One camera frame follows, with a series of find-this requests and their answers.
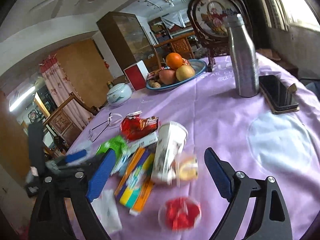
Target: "clear plastic container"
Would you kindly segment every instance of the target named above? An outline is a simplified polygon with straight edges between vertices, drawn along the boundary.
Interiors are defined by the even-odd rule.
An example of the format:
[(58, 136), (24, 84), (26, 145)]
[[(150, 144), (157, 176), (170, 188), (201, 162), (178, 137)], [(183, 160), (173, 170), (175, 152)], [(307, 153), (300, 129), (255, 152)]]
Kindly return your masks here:
[[(172, 212), (170, 212), (171, 215), (169, 215), (169, 210), (171, 204), (175, 201), (181, 201), (182, 204), (179, 206), (179, 210), (175, 210), (177, 212), (174, 212), (174, 222), (172, 223)], [(183, 224), (181, 221), (181, 216), (188, 217), (188, 221), (191, 222), (191, 225), (189, 225), (188, 228), (178, 228), (175, 229), (173, 224), (177, 223), (179, 225)], [(158, 212), (158, 222), (160, 227), (163, 230), (168, 230), (172, 232), (182, 232), (182, 231), (188, 231), (193, 228), (195, 228), (200, 220), (201, 220), (202, 214), (201, 214), (201, 206), (200, 203), (192, 198), (189, 197), (180, 197), (176, 199), (168, 200), (163, 206), (160, 207)]]
[(181, 153), (175, 157), (176, 185), (178, 187), (198, 179), (198, 160), (196, 155)]

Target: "white ceramic jar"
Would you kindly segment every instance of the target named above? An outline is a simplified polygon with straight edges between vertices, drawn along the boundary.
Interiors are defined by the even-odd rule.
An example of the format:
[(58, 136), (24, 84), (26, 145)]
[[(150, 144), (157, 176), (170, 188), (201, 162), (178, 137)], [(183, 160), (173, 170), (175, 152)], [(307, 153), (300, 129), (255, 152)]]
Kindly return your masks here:
[(116, 107), (127, 101), (131, 95), (131, 88), (127, 84), (120, 83), (109, 90), (107, 93), (107, 101), (109, 105)]

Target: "window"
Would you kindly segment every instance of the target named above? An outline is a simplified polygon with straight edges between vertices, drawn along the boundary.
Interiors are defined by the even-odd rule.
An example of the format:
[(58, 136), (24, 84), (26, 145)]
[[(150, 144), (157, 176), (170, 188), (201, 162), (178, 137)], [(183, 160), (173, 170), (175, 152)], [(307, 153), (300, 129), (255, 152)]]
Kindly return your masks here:
[(289, 24), (320, 31), (320, 25), (305, 0), (281, 0)]

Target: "red candy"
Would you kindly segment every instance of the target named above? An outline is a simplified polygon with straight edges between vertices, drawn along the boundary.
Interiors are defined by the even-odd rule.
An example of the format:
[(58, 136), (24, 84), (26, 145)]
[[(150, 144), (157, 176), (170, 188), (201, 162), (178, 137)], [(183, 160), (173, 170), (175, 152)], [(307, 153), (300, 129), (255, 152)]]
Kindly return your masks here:
[(191, 229), (200, 217), (200, 205), (188, 198), (176, 198), (166, 202), (166, 224), (173, 231)]
[(140, 118), (141, 111), (128, 114), (120, 124), (121, 133), (130, 141), (138, 140), (158, 129), (159, 118)]

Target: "round table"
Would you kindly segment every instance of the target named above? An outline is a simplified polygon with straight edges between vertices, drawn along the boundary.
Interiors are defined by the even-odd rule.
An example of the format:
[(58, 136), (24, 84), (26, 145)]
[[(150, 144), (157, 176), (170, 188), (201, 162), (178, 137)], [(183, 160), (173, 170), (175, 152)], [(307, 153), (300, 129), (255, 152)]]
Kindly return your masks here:
[[(110, 235), (112, 240), (209, 239), (228, 202), (221, 198), (204, 164), (204, 151), (208, 147), (212, 147), (221, 160), (229, 162), (236, 171), (244, 171), (250, 178), (264, 180), (267, 176), (275, 177), (288, 208), (293, 239), (298, 240), (303, 236), (320, 210), (320, 103), (311, 91), (283, 68), (260, 54), (257, 54), (257, 58), (260, 75), (276, 75), (287, 87), (296, 84), (298, 91), (295, 98), (300, 104), (300, 111), (272, 115), (260, 93), (253, 98), (237, 95), (230, 57), (222, 56), (216, 58), (212, 73), (204, 72), (172, 91), (136, 91), (123, 105), (103, 108), (84, 129), (69, 152), (88, 140), (89, 129), (104, 122), (110, 112), (124, 117), (141, 110), (142, 117), (158, 116), (162, 123), (175, 121), (186, 127), (189, 135), (184, 151), (194, 153), (198, 158), (197, 181), (180, 188), (156, 185), (140, 215), (130, 215), (126, 207), (117, 203), (123, 229)], [(278, 120), (291, 128), (286, 130), (280, 126), (283, 135), (270, 132), (267, 134), (269, 139), (261, 141), (259, 124), (274, 122), (272, 127), (276, 128)], [(295, 137), (286, 136), (292, 131)], [(108, 127), (92, 144), (91, 155), (95, 154), (101, 143), (119, 134), (118, 125)], [(299, 152), (291, 154), (299, 139), (305, 142), (303, 146), (297, 145), (305, 148), (303, 156)], [(279, 155), (273, 153), (269, 157), (265, 149), (261, 150), (263, 143), (265, 149), (281, 146)], [(117, 176), (112, 176), (104, 189), (115, 189), (119, 181)], [(200, 202), (201, 221), (196, 228), (184, 233), (162, 230), (157, 221), (158, 210), (167, 200), (179, 196), (191, 196)], [(254, 199), (251, 198), (236, 239), (244, 237), (253, 205)], [(83, 239), (76, 219), (71, 220), (76, 236)]]

